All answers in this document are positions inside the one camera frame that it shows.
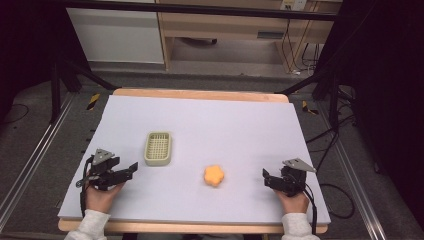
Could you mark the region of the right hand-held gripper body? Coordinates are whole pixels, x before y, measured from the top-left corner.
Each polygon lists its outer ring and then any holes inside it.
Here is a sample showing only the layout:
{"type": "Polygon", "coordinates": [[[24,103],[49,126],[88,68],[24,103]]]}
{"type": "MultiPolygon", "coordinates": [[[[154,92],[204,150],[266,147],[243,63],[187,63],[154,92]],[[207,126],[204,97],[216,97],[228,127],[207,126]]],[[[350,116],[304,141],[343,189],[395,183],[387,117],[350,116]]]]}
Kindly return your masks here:
{"type": "Polygon", "coordinates": [[[306,176],[308,172],[316,173],[315,167],[309,165],[300,158],[283,161],[284,167],[281,169],[283,179],[283,189],[288,197],[293,197],[305,190],[306,176]]]}

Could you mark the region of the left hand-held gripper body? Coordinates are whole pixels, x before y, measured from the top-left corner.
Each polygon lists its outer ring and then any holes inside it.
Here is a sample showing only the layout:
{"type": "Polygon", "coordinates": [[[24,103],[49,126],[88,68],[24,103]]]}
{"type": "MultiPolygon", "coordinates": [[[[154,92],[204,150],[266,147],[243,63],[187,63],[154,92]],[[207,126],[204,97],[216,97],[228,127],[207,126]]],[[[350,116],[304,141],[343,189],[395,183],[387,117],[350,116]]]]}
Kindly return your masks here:
{"type": "Polygon", "coordinates": [[[87,161],[86,166],[91,165],[89,174],[83,176],[76,183],[76,187],[82,187],[86,182],[96,186],[99,190],[107,191],[109,187],[119,184],[117,172],[112,168],[120,163],[120,158],[114,153],[104,149],[97,149],[87,161]]]}

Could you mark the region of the person's right hand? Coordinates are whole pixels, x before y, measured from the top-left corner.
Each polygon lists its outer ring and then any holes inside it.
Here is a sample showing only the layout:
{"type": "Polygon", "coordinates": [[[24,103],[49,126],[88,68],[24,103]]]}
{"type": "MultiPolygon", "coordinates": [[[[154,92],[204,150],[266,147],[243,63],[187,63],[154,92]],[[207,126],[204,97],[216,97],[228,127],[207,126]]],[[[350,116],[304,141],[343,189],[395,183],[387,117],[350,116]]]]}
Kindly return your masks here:
{"type": "Polygon", "coordinates": [[[275,191],[281,202],[282,208],[286,214],[289,213],[307,213],[309,199],[304,193],[299,193],[293,197],[288,197],[285,193],[275,191]]]}

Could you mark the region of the person's left hand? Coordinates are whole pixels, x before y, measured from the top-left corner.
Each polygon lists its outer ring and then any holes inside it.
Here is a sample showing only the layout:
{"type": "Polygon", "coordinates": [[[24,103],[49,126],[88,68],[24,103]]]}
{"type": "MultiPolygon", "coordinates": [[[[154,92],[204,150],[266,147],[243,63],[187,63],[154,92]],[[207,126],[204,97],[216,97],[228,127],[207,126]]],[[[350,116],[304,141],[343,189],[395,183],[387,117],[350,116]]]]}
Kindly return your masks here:
{"type": "Polygon", "coordinates": [[[86,208],[89,210],[98,211],[101,213],[108,213],[115,197],[124,187],[124,183],[115,185],[107,191],[98,190],[89,185],[86,188],[86,208]]]}

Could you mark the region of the beige plastic basket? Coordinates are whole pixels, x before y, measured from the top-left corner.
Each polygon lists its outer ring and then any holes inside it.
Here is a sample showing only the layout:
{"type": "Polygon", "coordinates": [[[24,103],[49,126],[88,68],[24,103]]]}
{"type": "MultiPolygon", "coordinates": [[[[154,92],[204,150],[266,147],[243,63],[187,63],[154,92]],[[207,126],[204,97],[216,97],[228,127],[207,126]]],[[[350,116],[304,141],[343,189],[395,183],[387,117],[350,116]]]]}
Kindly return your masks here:
{"type": "Polygon", "coordinates": [[[150,132],[145,143],[145,163],[148,166],[168,165],[171,162],[171,145],[169,132],[150,132]]]}

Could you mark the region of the orange flower-shaped sponge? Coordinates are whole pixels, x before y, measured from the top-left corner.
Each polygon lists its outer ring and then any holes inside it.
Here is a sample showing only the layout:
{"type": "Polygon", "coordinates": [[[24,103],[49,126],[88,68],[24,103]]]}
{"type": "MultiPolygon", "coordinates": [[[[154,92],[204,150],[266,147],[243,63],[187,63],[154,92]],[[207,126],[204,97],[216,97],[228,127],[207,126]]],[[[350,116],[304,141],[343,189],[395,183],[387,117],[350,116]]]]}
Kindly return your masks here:
{"type": "Polygon", "coordinates": [[[208,166],[204,170],[204,182],[209,186],[218,187],[224,176],[224,171],[219,165],[208,166]]]}

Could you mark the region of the yellow black floor tape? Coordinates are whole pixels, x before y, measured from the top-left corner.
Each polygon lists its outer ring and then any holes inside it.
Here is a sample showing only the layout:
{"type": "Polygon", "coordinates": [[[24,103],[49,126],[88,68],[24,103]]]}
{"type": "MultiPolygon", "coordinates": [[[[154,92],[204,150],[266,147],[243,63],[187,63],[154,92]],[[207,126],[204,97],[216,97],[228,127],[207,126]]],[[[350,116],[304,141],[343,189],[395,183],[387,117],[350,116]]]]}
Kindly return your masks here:
{"type": "Polygon", "coordinates": [[[86,107],[86,110],[93,110],[99,97],[100,97],[100,93],[93,94],[92,97],[90,98],[89,104],[86,107]]]}
{"type": "Polygon", "coordinates": [[[314,101],[303,100],[302,101],[302,111],[313,114],[313,115],[319,114],[319,110],[318,110],[317,105],[314,101]]]}

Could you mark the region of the black metal stand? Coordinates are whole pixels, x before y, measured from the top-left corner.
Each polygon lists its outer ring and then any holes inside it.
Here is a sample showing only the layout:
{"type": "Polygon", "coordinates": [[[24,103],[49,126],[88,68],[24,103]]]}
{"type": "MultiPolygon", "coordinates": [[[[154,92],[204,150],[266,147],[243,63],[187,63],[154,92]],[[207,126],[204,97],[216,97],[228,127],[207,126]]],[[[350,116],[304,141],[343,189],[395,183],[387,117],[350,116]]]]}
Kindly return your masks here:
{"type": "Polygon", "coordinates": [[[302,89],[312,83],[316,83],[316,86],[312,92],[314,100],[322,100],[327,94],[330,94],[330,108],[328,121],[332,128],[339,129],[338,123],[338,91],[340,84],[340,75],[344,67],[347,66],[347,60],[343,57],[332,57],[317,73],[312,76],[294,84],[287,89],[278,91],[278,94],[290,95],[297,90],[302,89]]]}
{"type": "Polygon", "coordinates": [[[118,86],[113,85],[106,80],[100,78],[91,72],[90,69],[84,68],[61,54],[55,54],[51,67],[51,103],[52,112],[50,122],[54,123],[58,120],[61,113],[61,91],[60,83],[63,82],[70,92],[79,92],[82,88],[77,76],[83,75],[89,80],[97,83],[106,90],[116,90],[118,86]]]}

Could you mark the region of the white cabinet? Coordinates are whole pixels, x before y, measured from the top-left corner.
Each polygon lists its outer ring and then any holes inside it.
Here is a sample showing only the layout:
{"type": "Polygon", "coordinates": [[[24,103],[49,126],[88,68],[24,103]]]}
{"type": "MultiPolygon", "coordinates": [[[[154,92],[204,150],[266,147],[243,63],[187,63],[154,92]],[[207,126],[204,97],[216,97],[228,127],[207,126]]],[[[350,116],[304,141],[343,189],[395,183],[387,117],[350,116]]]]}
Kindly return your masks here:
{"type": "Polygon", "coordinates": [[[163,64],[155,12],[68,8],[90,62],[163,64]]]}

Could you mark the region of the wooden desk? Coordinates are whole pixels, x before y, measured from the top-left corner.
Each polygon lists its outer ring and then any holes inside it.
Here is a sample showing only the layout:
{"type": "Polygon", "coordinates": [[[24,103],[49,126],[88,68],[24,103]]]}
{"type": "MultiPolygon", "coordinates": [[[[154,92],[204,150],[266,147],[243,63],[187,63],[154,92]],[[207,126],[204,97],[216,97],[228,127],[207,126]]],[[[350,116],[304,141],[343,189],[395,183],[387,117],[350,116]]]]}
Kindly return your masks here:
{"type": "MultiPolygon", "coordinates": [[[[160,4],[206,5],[281,10],[282,0],[155,0],[160,4]]],[[[338,13],[343,0],[307,0],[304,12],[338,13]]],[[[330,21],[286,20],[274,18],[175,14],[158,15],[162,39],[271,40],[283,62],[292,72],[307,44],[324,44],[333,26],[330,21]]]]}

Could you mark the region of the white power strip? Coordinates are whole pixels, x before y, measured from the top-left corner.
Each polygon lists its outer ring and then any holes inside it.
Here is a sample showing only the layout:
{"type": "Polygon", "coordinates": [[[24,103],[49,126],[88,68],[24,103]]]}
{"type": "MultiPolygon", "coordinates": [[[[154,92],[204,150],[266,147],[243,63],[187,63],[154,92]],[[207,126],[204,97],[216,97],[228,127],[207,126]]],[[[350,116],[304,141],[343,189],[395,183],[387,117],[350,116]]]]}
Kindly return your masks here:
{"type": "Polygon", "coordinates": [[[282,0],[280,9],[290,11],[302,11],[307,0],[282,0]]]}

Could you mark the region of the metal floor rail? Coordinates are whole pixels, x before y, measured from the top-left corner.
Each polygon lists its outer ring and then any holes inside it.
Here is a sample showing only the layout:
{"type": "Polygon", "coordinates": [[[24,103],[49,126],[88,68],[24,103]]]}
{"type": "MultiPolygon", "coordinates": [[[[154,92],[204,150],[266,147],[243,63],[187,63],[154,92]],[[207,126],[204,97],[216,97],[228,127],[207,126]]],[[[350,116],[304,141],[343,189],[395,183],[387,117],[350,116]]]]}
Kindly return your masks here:
{"type": "Polygon", "coordinates": [[[25,165],[20,170],[18,177],[7,193],[5,199],[0,203],[0,233],[3,232],[8,220],[15,210],[34,173],[36,172],[41,160],[53,142],[58,130],[60,129],[64,119],[69,112],[75,96],[75,93],[67,93],[65,95],[64,101],[59,104],[58,116],[46,128],[36,147],[32,151],[29,158],[26,160],[25,165]]]}
{"type": "Polygon", "coordinates": [[[335,151],[341,169],[352,193],[353,200],[362,217],[371,240],[386,240],[385,231],[374,211],[366,191],[358,178],[340,139],[335,142],[335,151]]]}

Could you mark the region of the black metal frame bar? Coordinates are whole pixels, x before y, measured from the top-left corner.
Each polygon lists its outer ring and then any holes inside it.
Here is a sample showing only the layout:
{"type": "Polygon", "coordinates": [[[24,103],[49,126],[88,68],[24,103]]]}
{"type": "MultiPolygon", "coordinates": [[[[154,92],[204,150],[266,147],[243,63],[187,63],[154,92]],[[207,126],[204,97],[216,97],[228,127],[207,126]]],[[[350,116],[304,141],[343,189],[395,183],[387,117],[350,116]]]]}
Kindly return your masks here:
{"type": "Polygon", "coordinates": [[[316,13],[304,11],[269,10],[238,7],[219,7],[203,5],[179,5],[157,3],[135,3],[98,0],[54,0],[58,4],[69,8],[96,9],[96,10],[119,10],[137,12],[175,13],[175,14],[198,14],[258,17],[274,19],[296,19],[336,21],[339,16],[336,13],[316,13]]]}

